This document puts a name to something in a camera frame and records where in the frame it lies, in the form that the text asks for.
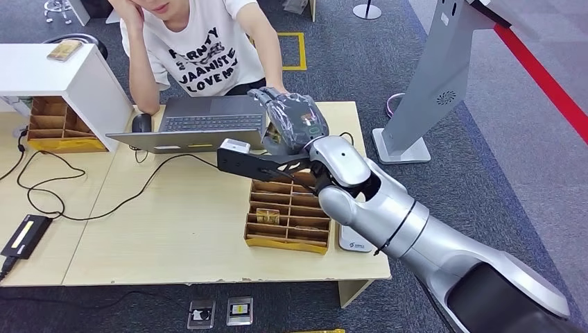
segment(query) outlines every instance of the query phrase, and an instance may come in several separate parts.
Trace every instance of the laptop keyboard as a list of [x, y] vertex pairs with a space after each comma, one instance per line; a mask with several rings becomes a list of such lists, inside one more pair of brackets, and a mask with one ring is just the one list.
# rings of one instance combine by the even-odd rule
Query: laptop keyboard
[[166, 132], [183, 130], [260, 130], [262, 121], [262, 114], [168, 117], [166, 118], [165, 126]]

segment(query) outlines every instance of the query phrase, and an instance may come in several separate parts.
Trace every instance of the speaker grille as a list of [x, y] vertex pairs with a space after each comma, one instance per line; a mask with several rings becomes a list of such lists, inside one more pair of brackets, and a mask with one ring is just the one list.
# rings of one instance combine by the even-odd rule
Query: speaker grille
[[437, 104], [438, 105], [447, 105], [453, 102], [456, 99], [457, 94], [454, 91], [449, 90], [448, 92], [444, 92], [443, 94], [437, 96]]

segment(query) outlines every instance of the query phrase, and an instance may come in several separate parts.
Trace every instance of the black cable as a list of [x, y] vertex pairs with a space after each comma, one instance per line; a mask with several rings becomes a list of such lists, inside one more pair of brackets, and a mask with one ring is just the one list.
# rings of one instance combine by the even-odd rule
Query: black cable
[[340, 137], [342, 137], [343, 135], [347, 135], [351, 139], [351, 145], [355, 146], [355, 140], [353, 139], [353, 135], [351, 135], [351, 133], [343, 132], [343, 133], [339, 134]]
[[284, 176], [284, 177], [290, 178], [295, 184], [302, 186], [307, 191], [311, 192], [314, 196], [318, 196], [318, 193], [316, 193], [316, 191], [312, 187], [304, 184], [303, 182], [300, 182], [300, 180], [298, 178], [296, 178], [296, 176], [294, 176], [294, 175], [291, 175], [291, 174], [284, 172], [282, 170], [266, 169], [266, 171], [269, 171], [269, 172], [274, 173], [279, 176]]
[[149, 293], [147, 291], [138, 291], [138, 290], [129, 291], [127, 293], [124, 293], [118, 300], [115, 300], [112, 303], [104, 304], [104, 305], [93, 305], [93, 306], [83, 305], [83, 304], [79, 304], [79, 303], [75, 303], [75, 302], [69, 302], [69, 301], [66, 301], [66, 300], [50, 300], [50, 299], [46, 299], [46, 298], [35, 298], [35, 297], [5, 297], [5, 296], [0, 296], [0, 300], [4, 300], [4, 301], [7, 301], [7, 302], [12, 302], [12, 301], [45, 302], [45, 303], [53, 303], [53, 304], [66, 305], [68, 307], [74, 307], [76, 309], [104, 310], [104, 309], [107, 309], [109, 307], [113, 307], [113, 306], [119, 304], [125, 298], [127, 298], [128, 296], [131, 296], [133, 294], [151, 296], [151, 297], [155, 297], [155, 298], [160, 298], [162, 300], [167, 300], [170, 303], [173, 303], [174, 305], [177, 305], [179, 308], [182, 308], [182, 311], [185, 311], [188, 314], [190, 314], [190, 311], [186, 310], [186, 307], [184, 305], [181, 305], [180, 303], [176, 302], [174, 299], [172, 299], [172, 298], [170, 298], [168, 296], [160, 295], [158, 293]]
[[450, 331], [450, 333], [456, 333], [456, 330], [453, 328], [453, 326], [451, 326], [445, 315], [441, 312], [441, 309], [439, 309], [439, 306], [437, 305], [437, 302], [435, 302], [435, 300], [433, 299], [433, 295], [431, 295], [431, 291], [429, 291], [429, 288], [427, 288], [426, 285], [416, 275], [415, 278], [419, 282], [419, 285], [421, 286], [421, 289], [423, 290], [426, 298], [429, 300], [429, 303], [431, 304], [435, 312], [437, 312], [437, 316], [439, 316], [439, 319], [441, 319], [441, 321], [443, 322], [443, 325], [445, 325], [445, 327]]
[[4, 264], [2, 264], [2, 269], [0, 271], [0, 281], [4, 280], [4, 278], [10, 273], [17, 261], [18, 258], [16, 257], [7, 257], [6, 260], [4, 260]]
[[17, 162], [15, 163], [15, 165], [14, 165], [14, 166], [13, 166], [13, 167], [12, 167], [10, 170], [8, 170], [8, 172], [7, 172], [7, 173], [5, 173], [5, 174], [4, 174], [4, 176], [0, 177], [0, 180], [3, 180], [4, 178], [8, 177], [8, 176], [9, 176], [9, 175], [10, 175], [10, 174], [11, 174], [11, 173], [12, 173], [12, 172], [13, 172], [13, 171], [14, 171], [14, 170], [15, 170], [15, 169], [16, 169], [16, 168], [17, 168], [17, 167], [20, 165], [20, 163], [21, 163], [21, 162], [22, 162], [22, 160], [24, 159], [24, 151], [25, 151], [25, 149], [24, 149], [24, 146], [23, 146], [23, 145], [20, 143], [20, 140], [21, 140], [23, 137], [25, 137], [25, 136], [26, 136], [26, 133], [27, 133], [27, 132], [28, 132], [28, 129], [27, 129], [27, 128], [25, 128], [24, 130], [22, 130], [22, 131], [20, 132], [20, 135], [19, 135], [19, 138], [18, 138], [18, 145], [17, 145], [17, 148], [18, 148], [18, 150], [19, 150], [19, 152], [20, 152], [20, 157], [19, 157], [19, 159], [17, 160]]
[[[44, 181], [42, 181], [42, 182], [39, 182], [39, 183], [37, 183], [37, 184], [34, 184], [34, 185], [33, 185], [33, 186], [31, 186], [31, 187], [27, 187], [27, 186], [25, 186], [25, 185], [23, 185], [23, 184], [21, 183], [21, 177], [22, 177], [22, 175], [24, 174], [24, 172], [26, 171], [26, 169], [28, 168], [28, 165], [31, 163], [31, 161], [33, 160], [33, 158], [34, 158], [34, 157], [35, 157], [35, 156], [36, 156], [38, 153], [48, 154], [48, 155], [51, 155], [51, 156], [53, 156], [53, 157], [56, 157], [56, 158], [58, 158], [59, 160], [62, 160], [62, 161], [63, 161], [63, 162], [64, 162], [64, 163], [65, 163], [65, 164], [66, 164], [66, 165], [67, 165], [67, 166], [68, 166], [68, 167], [69, 167], [71, 170], [74, 170], [74, 171], [79, 171], [80, 173], [79, 173], [78, 175], [75, 175], [75, 176], [69, 176], [69, 177], [59, 177], [59, 178], [52, 178], [52, 179], [44, 180]], [[59, 155], [56, 155], [56, 154], [54, 154], [54, 153], [50, 153], [50, 152], [48, 152], [48, 151], [37, 151], [37, 152], [35, 152], [35, 153], [34, 153], [34, 154], [33, 154], [33, 155], [32, 155], [32, 156], [31, 156], [31, 157], [28, 159], [27, 163], [24, 165], [24, 167], [23, 167], [23, 168], [22, 168], [22, 170], [20, 171], [20, 173], [19, 173], [19, 175], [18, 175], [18, 177], [17, 177], [17, 184], [18, 184], [20, 187], [22, 187], [23, 189], [26, 189], [26, 190], [27, 190], [27, 192], [26, 192], [26, 198], [27, 198], [27, 200], [28, 200], [28, 203], [29, 203], [29, 204], [31, 204], [31, 206], [33, 206], [33, 207], [34, 207], [34, 208], [35, 208], [35, 209], [36, 209], [38, 212], [41, 212], [41, 213], [43, 213], [43, 214], [45, 214], [45, 215], [48, 215], [48, 214], [57, 214], [57, 216], [54, 216], [54, 217], [53, 217], [53, 219], [57, 219], [57, 218], [59, 218], [59, 217], [64, 217], [64, 218], [66, 218], [66, 219], [69, 219], [69, 220], [72, 220], [72, 221], [90, 221], [90, 220], [96, 220], [96, 219], [101, 219], [101, 218], [103, 218], [104, 216], [108, 216], [108, 215], [110, 215], [110, 214], [114, 213], [114, 212], [115, 212], [117, 209], [119, 209], [120, 207], [122, 207], [123, 205], [125, 205], [126, 203], [128, 203], [129, 201], [132, 201], [132, 200], [134, 200], [134, 199], [138, 198], [140, 195], [142, 195], [142, 194], [143, 194], [143, 192], [145, 191], [145, 189], [147, 189], [147, 186], [149, 185], [149, 183], [151, 182], [151, 180], [153, 179], [153, 177], [155, 177], [155, 174], [157, 174], [157, 172], [158, 172], [158, 171], [159, 171], [159, 170], [160, 170], [160, 169], [161, 169], [161, 168], [162, 168], [162, 167], [163, 167], [163, 166], [164, 166], [164, 165], [165, 165], [167, 162], [169, 162], [169, 161], [171, 161], [171, 160], [174, 160], [174, 159], [176, 159], [176, 158], [179, 158], [179, 157], [184, 157], [184, 156], [190, 156], [190, 157], [194, 157], [194, 158], [196, 158], [197, 160], [201, 161], [202, 163], [208, 164], [209, 166], [211, 166], [211, 167], [214, 167], [215, 169], [217, 169], [216, 165], [214, 165], [214, 164], [212, 164], [212, 163], [210, 163], [210, 162], [207, 162], [207, 161], [203, 160], [202, 158], [200, 158], [200, 157], [198, 157], [198, 156], [195, 156], [195, 155], [192, 155], [192, 154], [181, 154], [181, 155], [172, 156], [172, 157], [168, 158], [167, 160], [164, 160], [164, 161], [163, 161], [163, 162], [162, 162], [162, 163], [161, 163], [161, 164], [160, 164], [160, 165], [159, 165], [159, 166], [158, 166], [158, 167], [157, 167], [157, 168], [156, 168], [156, 169], [153, 171], [153, 173], [151, 174], [151, 176], [149, 177], [149, 179], [147, 179], [147, 181], [145, 182], [145, 185], [143, 185], [143, 188], [141, 189], [141, 191], [139, 191], [139, 193], [137, 193], [137, 194], [135, 194], [134, 196], [132, 196], [132, 197], [130, 197], [130, 198], [128, 198], [128, 199], [126, 199], [126, 200], [124, 200], [122, 203], [119, 203], [119, 204], [118, 204], [118, 205], [117, 205], [115, 208], [113, 208], [112, 210], [110, 210], [110, 211], [109, 211], [109, 212], [107, 212], [107, 213], [104, 213], [104, 214], [102, 214], [102, 215], [99, 215], [99, 216], [93, 216], [93, 217], [84, 218], [84, 219], [76, 219], [76, 218], [74, 218], [74, 217], [67, 216], [67, 215], [65, 214], [65, 202], [63, 201], [63, 199], [61, 199], [61, 197], [59, 197], [59, 195], [57, 195], [55, 192], [53, 192], [53, 191], [51, 191], [51, 190], [48, 190], [48, 189], [39, 189], [39, 188], [38, 188], [40, 185], [46, 184], [46, 183], [48, 183], [48, 182], [53, 182], [53, 181], [56, 181], [56, 180], [66, 180], [66, 179], [74, 179], [74, 178], [79, 178], [79, 177], [82, 177], [82, 176], [84, 176], [84, 175], [86, 174], [86, 172], [85, 172], [85, 171], [83, 171], [82, 169], [79, 169], [79, 168], [73, 167], [73, 166], [72, 166], [70, 163], [68, 163], [68, 161], [66, 161], [66, 160], [65, 160], [63, 157], [61, 157], [61, 156], [59, 156]], [[44, 210], [41, 210], [39, 207], [37, 207], [37, 206], [34, 204], [33, 200], [31, 199], [31, 192], [33, 192], [33, 191], [42, 191], [42, 192], [45, 192], [45, 193], [49, 193], [50, 195], [52, 195], [52, 196], [54, 196], [55, 198], [57, 198], [57, 200], [58, 200], [58, 201], [60, 202], [60, 204], [61, 204], [61, 210], [59, 210], [59, 211], [53, 211], [53, 212], [45, 212]]]
[[135, 151], [135, 161], [137, 161], [138, 164], [145, 162], [145, 160], [147, 160], [147, 156], [149, 156], [149, 152], [146, 151], [143, 159], [139, 161], [139, 157], [137, 156], [139, 154], [139, 149], [131, 149], [131, 150]]

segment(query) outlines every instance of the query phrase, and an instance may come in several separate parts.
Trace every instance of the computer mouse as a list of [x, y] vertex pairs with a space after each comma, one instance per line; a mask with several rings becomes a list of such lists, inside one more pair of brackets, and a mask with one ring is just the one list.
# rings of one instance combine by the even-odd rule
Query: computer mouse
[[132, 132], [133, 133], [144, 133], [151, 132], [151, 115], [141, 113], [132, 119]]

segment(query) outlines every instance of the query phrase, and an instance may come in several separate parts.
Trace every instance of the cardboard compartment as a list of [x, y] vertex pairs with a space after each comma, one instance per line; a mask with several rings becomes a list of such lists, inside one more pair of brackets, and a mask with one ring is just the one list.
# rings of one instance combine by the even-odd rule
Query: cardboard compartment
[[307, 230], [329, 230], [331, 224], [330, 218], [317, 218], [317, 217], [302, 217], [302, 216], [290, 216], [288, 218], [288, 226], [297, 229]]
[[61, 139], [63, 130], [29, 130], [28, 139]]
[[297, 239], [299, 241], [308, 241], [309, 244], [324, 244], [324, 246], [327, 246], [327, 242], [329, 240], [329, 232], [324, 230], [303, 230], [297, 228], [289, 228], [288, 238]]
[[[310, 173], [299, 172], [295, 177], [297, 183], [315, 185]], [[279, 225], [258, 223], [258, 208], [279, 210]], [[252, 181], [244, 233], [247, 245], [323, 255], [329, 247], [330, 225], [331, 219], [320, 209], [318, 199], [303, 186], [294, 185], [288, 178]]]
[[60, 96], [33, 97], [31, 114], [34, 116], [65, 116], [67, 103]]
[[75, 130], [76, 132], [82, 133], [92, 133], [89, 127], [70, 107], [67, 108], [67, 113], [65, 115], [65, 129]]
[[292, 195], [293, 196], [314, 196], [308, 189], [303, 188], [300, 185], [293, 185], [292, 186]]
[[[257, 214], [255, 213], [249, 213], [247, 214], [247, 223], [255, 223], [255, 224], [261, 224], [261, 225], [269, 225], [272, 226], [271, 224], [265, 224], [265, 223], [260, 223], [257, 220]], [[281, 215], [279, 216], [279, 225], [286, 227], [288, 226], [288, 215]]]
[[292, 216], [312, 216], [312, 217], [329, 217], [320, 208], [291, 206], [290, 215]]
[[28, 145], [38, 151], [107, 151], [102, 142], [60, 96], [34, 97], [28, 128]]
[[255, 214], [257, 208], [267, 208], [269, 210], [279, 210], [280, 216], [288, 216], [290, 213], [289, 205], [280, 205], [279, 203], [262, 203], [258, 201], [251, 201], [249, 213]]
[[63, 116], [31, 116], [28, 128], [31, 130], [63, 130]]
[[265, 236], [265, 237], [276, 237], [276, 238], [286, 237], [286, 232], [288, 231], [288, 228], [280, 226], [280, 225], [248, 223], [247, 227], [248, 227], [248, 234], [249, 235]]
[[320, 208], [318, 198], [315, 196], [292, 196], [292, 205], [294, 206], [306, 206], [306, 207], [317, 207]]
[[77, 130], [65, 130], [63, 137], [85, 137], [96, 138], [92, 133], [78, 132]]
[[292, 192], [292, 185], [280, 182], [260, 182], [253, 180], [252, 192], [257, 193], [274, 193], [274, 194], [288, 194]]
[[250, 201], [259, 201], [262, 203], [279, 203], [282, 205], [290, 205], [291, 196], [288, 194], [273, 194], [273, 193], [257, 193], [252, 192]]

